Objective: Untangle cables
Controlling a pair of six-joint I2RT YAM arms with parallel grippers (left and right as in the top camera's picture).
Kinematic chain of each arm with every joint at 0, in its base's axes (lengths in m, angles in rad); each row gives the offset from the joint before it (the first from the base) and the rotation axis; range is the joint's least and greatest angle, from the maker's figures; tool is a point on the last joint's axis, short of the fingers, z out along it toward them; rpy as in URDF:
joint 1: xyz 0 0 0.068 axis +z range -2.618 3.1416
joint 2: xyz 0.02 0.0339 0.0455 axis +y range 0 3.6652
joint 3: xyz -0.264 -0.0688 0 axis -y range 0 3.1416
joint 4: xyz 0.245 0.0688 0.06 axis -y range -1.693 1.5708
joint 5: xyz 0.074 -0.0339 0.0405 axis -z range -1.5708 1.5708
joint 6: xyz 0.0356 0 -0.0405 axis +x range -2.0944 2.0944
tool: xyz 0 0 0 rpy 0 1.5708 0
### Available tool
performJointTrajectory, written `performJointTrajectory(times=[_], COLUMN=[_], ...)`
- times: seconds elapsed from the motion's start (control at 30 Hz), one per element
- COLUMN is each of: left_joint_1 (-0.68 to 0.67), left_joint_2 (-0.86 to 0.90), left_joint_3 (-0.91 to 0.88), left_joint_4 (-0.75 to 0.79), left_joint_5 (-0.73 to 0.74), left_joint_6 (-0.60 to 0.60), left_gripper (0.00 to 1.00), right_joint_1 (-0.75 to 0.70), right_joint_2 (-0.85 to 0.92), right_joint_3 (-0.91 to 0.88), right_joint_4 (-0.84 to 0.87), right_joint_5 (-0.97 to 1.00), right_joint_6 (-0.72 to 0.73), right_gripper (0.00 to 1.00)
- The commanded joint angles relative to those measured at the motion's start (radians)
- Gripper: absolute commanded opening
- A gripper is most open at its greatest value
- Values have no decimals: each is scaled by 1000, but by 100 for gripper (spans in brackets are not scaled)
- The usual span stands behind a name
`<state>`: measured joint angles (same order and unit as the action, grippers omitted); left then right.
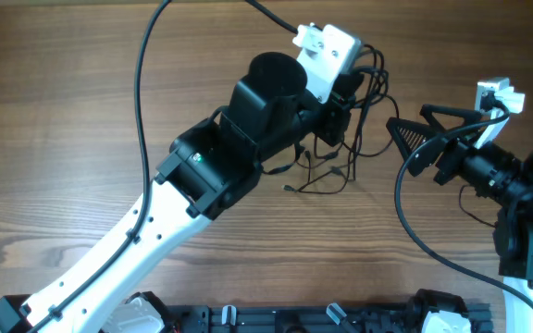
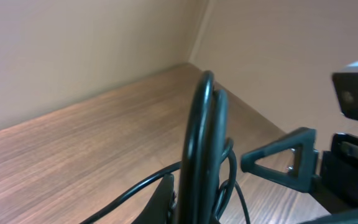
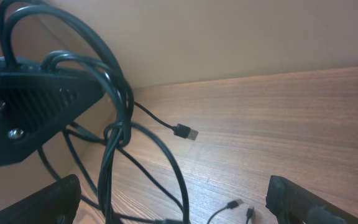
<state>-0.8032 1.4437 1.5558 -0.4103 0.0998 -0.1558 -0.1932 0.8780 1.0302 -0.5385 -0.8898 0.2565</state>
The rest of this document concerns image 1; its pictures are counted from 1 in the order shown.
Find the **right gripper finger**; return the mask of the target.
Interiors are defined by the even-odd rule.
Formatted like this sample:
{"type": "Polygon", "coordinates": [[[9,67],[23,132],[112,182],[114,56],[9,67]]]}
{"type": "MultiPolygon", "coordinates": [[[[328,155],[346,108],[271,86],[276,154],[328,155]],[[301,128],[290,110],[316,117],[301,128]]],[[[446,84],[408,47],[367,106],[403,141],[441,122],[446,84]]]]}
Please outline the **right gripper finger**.
{"type": "Polygon", "coordinates": [[[391,117],[386,128],[396,143],[403,160],[406,161],[411,155],[414,157],[407,168],[413,177],[418,176],[425,168],[431,166],[442,152],[442,140],[426,144],[440,134],[429,125],[391,117]]]}
{"type": "Polygon", "coordinates": [[[438,116],[457,119],[460,121],[460,127],[476,124],[482,119],[482,114],[475,110],[429,104],[424,104],[421,107],[420,115],[428,123],[434,133],[444,133],[447,131],[438,119],[438,116]]]}

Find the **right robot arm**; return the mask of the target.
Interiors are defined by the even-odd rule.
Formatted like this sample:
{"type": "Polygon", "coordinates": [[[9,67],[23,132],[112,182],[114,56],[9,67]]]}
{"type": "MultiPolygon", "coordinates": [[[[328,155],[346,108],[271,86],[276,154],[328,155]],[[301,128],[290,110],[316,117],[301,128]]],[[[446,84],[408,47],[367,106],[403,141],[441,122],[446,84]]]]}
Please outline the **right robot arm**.
{"type": "Polygon", "coordinates": [[[505,103],[483,105],[489,119],[480,112],[437,105],[424,105],[424,123],[392,117],[387,129],[401,155],[394,187],[398,218],[414,243],[426,254],[469,277],[486,282],[512,296],[507,303],[507,328],[528,327],[533,321],[533,152],[524,161],[481,136],[504,124],[510,117],[505,103]],[[500,257],[502,281],[458,265],[431,250],[409,225],[402,208],[405,174],[419,175],[434,166],[435,182],[444,185],[455,177],[465,180],[478,196],[500,206],[493,230],[495,250],[500,257]]]}

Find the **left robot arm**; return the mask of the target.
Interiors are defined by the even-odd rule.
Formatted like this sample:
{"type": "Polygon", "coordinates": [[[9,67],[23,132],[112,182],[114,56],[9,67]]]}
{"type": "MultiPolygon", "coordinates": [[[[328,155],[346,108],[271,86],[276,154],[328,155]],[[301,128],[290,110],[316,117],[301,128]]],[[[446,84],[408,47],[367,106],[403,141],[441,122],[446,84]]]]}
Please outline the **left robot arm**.
{"type": "Polygon", "coordinates": [[[99,332],[175,248],[248,194],[264,163],[313,134],[341,142],[363,77],[351,55],[257,55],[227,105],[183,132],[143,194],[71,267],[33,294],[0,299],[3,332],[99,332]]]}

